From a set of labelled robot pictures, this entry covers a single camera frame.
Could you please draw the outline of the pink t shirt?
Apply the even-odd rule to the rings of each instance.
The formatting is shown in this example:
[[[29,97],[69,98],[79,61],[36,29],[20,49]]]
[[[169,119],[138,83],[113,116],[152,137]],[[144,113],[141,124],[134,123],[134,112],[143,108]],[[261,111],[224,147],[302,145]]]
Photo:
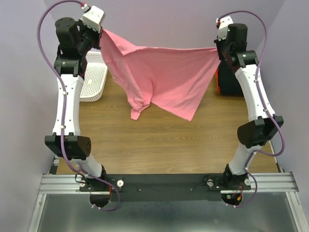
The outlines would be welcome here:
[[[100,52],[112,78],[123,88],[131,119],[155,104],[191,121],[219,66],[217,49],[136,46],[103,30]]]

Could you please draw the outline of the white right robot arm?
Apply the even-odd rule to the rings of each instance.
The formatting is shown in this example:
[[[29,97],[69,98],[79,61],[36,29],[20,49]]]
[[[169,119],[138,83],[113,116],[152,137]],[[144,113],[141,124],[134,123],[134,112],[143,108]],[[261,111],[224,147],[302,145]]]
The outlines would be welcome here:
[[[239,126],[239,145],[218,183],[234,189],[247,178],[247,168],[255,154],[271,140],[283,125],[282,116],[271,107],[258,68],[259,60],[253,50],[247,50],[245,24],[234,23],[231,17],[219,19],[215,43],[220,60],[225,60],[240,84],[248,111],[248,122]]]

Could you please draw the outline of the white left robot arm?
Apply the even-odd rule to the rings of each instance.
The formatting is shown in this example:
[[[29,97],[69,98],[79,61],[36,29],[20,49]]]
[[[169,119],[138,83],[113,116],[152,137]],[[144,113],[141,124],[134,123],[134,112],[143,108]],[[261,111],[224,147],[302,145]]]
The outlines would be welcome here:
[[[64,17],[56,21],[59,41],[54,69],[60,76],[56,121],[45,145],[68,162],[75,172],[83,172],[97,191],[107,185],[106,170],[91,154],[91,140],[82,136],[79,126],[80,94],[87,67],[86,55],[98,48],[100,33],[89,29],[81,20]]]

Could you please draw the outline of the orange folded t shirt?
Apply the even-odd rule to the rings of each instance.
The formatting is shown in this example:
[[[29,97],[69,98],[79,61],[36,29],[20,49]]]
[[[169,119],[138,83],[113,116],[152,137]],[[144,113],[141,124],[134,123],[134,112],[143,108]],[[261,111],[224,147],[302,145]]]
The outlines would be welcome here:
[[[219,85],[219,68],[217,68],[214,76],[215,76],[215,80],[216,80],[216,85],[217,85],[218,93],[220,94],[221,90],[220,90],[220,85]]]

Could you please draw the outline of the white plastic basket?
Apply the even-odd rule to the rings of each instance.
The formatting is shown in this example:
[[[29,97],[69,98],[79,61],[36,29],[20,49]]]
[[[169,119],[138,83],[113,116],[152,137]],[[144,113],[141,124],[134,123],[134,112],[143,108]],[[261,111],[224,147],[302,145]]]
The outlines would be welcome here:
[[[81,102],[98,101],[103,93],[108,67],[99,51],[89,51],[86,54],[87,67],[84,84],[80,94]]]

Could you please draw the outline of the black folded t shirt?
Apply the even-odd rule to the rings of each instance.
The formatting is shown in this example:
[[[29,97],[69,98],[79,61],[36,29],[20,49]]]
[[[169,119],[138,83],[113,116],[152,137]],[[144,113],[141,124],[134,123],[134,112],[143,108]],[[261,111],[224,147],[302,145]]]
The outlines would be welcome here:
[[[225,60],[220,61],[219,68],[219,85],[222,96],[243,97],[243,92],[238,80],[232,73],[231,68]]]

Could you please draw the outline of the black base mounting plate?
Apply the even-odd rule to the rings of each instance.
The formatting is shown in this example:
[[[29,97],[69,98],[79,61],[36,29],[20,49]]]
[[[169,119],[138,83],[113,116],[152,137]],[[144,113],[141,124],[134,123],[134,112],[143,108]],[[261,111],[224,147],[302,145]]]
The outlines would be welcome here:
[[[171,202],[221,201],[236,199],[236,191],[250,190],[245,175],[236,178],[223,174],[109,174],[106,181],[115,188],[92,178],[76,176],[80,191],[90,192],[92,201]]]

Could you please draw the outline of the aluminium frame rail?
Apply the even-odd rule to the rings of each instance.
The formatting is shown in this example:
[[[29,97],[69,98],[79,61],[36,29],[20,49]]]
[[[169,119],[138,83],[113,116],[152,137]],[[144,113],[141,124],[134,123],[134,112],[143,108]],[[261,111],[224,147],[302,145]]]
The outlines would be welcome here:
[[[254,173],[250,177],[251,188],[243,186],[244,193],[257,192],[298,192],[294,175],[292,173]],[[95,191],[90,187],[81,187],[78,183],[81,178],[70,174],[43,175],[39,187],[40,194],[107,194],[108,191]]]

